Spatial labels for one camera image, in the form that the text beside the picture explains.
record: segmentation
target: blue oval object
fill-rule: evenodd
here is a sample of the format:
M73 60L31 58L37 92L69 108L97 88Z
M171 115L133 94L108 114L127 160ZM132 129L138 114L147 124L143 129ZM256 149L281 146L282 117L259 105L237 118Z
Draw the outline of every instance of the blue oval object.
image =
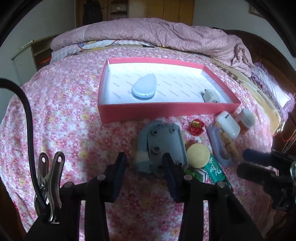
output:
M137 80L131 88L133 96L140 100L151 99L156 92L157 80L154 74L147 74Z

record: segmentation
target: green object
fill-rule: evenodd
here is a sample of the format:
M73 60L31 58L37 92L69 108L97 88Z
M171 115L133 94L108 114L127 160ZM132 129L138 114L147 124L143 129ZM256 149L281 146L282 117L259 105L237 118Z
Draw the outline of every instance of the green object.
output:
M220 167L219 163L217 162L215 156L213 154L210 155L209 162L203 167L204 170L209 175L209 178L212 183L217 183L218 181L223 181L226 183L227 186L231 187L230 182L228 181L225 173L223 172L222 168Z
M194 171L190 171L189 169L187 169L185 171L186 174L193 176L194 178L196 178L197 180L199 180L200 182L202 182L202 176L200 173L198 172L194 172Z

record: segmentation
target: pillow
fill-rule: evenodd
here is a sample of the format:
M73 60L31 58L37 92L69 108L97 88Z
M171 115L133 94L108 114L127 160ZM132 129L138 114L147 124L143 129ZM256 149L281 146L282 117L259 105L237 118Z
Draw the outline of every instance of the pillow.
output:
M280 107L283 108L285 104L291 99L285 92L283 92L279 85L275 84L269 78L269 76L259 66L252 68L252 74L257 77L256 82L261 85L263 89L267 88L272 96L275 97Z
M284 121L286 121L288 119L288 112L291 112L295 106L293 94L283 91L262 63L256 62L251 71L253 81L273 98L274 103L278 105L282 113Z

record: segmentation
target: metal clip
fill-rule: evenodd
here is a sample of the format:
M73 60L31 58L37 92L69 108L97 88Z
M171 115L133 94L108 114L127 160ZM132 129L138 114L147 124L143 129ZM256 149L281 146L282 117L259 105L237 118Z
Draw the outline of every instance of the metal clip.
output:
M291 174L291 178L293 180L293 186L294 186L294 203L296 204L296 161L294 161L292 164L291 164L291 167L290 167L290 174Z
M38 184L44 200L48 199L50 205L49 223L59 223L59 213L62 202L59 197L60 181L65 163L65 155L58 151L53 159L52 168L49 171L49 160L45 153L41 153L38 160ZM42 208L35 195L34 206L37 215L42 212Z

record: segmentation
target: gray plastic part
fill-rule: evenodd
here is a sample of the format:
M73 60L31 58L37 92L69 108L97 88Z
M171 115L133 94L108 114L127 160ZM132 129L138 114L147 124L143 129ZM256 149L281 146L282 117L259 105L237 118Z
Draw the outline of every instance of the gray plastic part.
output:
M188 168L186 151L179 126L176 124L162 124L155 121L146 125L138 137L138 157L135 166L137 171L153 173L163 177L162 158L169 153L175 164Z
M222 142L219 137L219 127L214 127L213 123L211 123L207 127L207 132L211 141L213 153L217 161L225 167L229 167L235 163L235 161L228 155L225 154L225 151L222 146Z

